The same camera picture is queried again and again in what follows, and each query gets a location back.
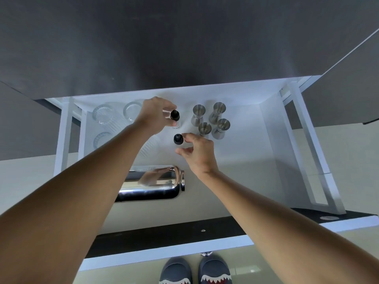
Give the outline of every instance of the person's left hand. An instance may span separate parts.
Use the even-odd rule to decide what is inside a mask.
[[[176,105],[172,102],[155,96],[149,100],[144,100],[142,109],[135,123],[146,126],[151,135],[157,134],[165,126],[176,125],[176,121],[166,118],[170,116],[170,113],[163,111],[167,110],[171,112],[174,109],[176,109]]]

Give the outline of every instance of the hand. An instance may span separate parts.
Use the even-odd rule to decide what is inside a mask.
[[[184,157],[192,172],[199,179],[207,173],[218,172],[213,141],[192,133],[182,135],[186,142],[193,143],[193,147],[177,148],[175,152]]]
[[[176,121],[167,119],[170,116],[169,112],[176,109],[176,105],[172,102],[159,98],[157,96],[144,100],[140,114],[135,120],[135,123],[140,123],[145,126],[151,135],[159,133],[165,126],[175,126]]]

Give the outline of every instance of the person's right hand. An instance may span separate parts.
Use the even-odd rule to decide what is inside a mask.
[[[182,135],[186,142],[193,143],[193,147],[177,148],[175,152],[184,157],[192,172],[199,179],[204,174],[218,172],[213,141],[192,133]]]

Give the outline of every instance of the gray slipper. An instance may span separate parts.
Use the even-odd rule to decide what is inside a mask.
[[[173,257],[164,265],[159,284],[192,284],[189,264],[181,257]]]
[[[224,259],[214,254],[205,256],[199,265],[199,284],[232,284]]]

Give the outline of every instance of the black bottle cap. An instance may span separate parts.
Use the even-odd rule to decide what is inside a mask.
[[[174,110],[171,112],[171,114],[170,114],[170,118],[171,118],[172,120],[174,120],[174,121],[178,121],[179,118],[180,118],[179,112],[178,112],[176,109],[174,109]]]
[[[177,144],[177,145],[180,145],[183,143],[183,136],[181,134],[176,134],[174,136],[174,143]]]

